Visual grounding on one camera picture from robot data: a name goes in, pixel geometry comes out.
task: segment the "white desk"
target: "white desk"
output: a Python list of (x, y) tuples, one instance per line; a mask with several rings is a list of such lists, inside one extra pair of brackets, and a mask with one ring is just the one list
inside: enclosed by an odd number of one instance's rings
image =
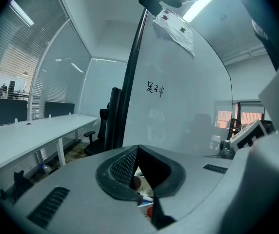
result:
[(78, 139), (78, 129), (96, 119), (84, 115), (67, 115), (0, 126), (0, 168), (29, 152), (40, 150), (56, 139), (60, 165), (65, 165), (62, 137), (76, 131)]

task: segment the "black partition panel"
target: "black partition panel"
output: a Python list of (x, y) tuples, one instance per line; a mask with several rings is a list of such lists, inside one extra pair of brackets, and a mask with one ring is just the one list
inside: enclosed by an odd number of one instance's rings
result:
[(0, 99), (0, 125), (27, 120), (27, 107), (25, 100)]
[(49, 102), (45, 103), (44, 117), (51, 117), (73, 114), (75, 105), (73, 103)]

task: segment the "ceiling light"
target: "ceiling light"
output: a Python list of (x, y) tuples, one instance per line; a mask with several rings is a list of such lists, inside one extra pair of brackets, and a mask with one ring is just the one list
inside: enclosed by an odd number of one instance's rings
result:
[(212, 0), (198, 0), (186, 12), (183, 19), (191, 22)]
[(105, 60), (105, 61), (111, 61), (111, 62), (116, 62), (115, 60), (106, 60), (106, 59), (97, 59), (97, 58), (91, 58), (92, 60)]
[(83, 73), (83, 71), (80, 68), (78, 68), (74, 63), (72, 63), (71, 65), (78, 69), (81, 73)]
[(15, 2), (15, 0), (10, 1), (10, 8), (22, 19), (28, 26), (33, 25), (33, 21), (28, 17), (28, 15), (21, 9), (21, 7)]

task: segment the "bottle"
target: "bottle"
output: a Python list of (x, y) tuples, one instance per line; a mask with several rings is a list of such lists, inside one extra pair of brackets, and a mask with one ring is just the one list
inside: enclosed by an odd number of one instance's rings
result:
[(46, 174), (49, 174), (52, 171), (52, 168), (48, 165), (41, 164), (41, 168), (44, 170)]

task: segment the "floor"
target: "floor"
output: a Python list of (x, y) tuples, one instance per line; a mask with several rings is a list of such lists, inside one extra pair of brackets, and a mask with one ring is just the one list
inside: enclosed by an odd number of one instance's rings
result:
[[(79, 141), (67, 147), (64, 150), (66, 164), (76, 159), (87, 157), (84, 153), (84, 149), (88, 145), (88, 143)], [(58, 168), (60, 168), (58, 156), (56, 155), (46, 165), (50, 166), (53, 170), (57, 170)], [(31, 183), (36, 184), (46, 177), (47, 175), (44, 173), (44, 171), (39, 170), (31, 178), (29, 178), (29, 180), (31, 181)]]

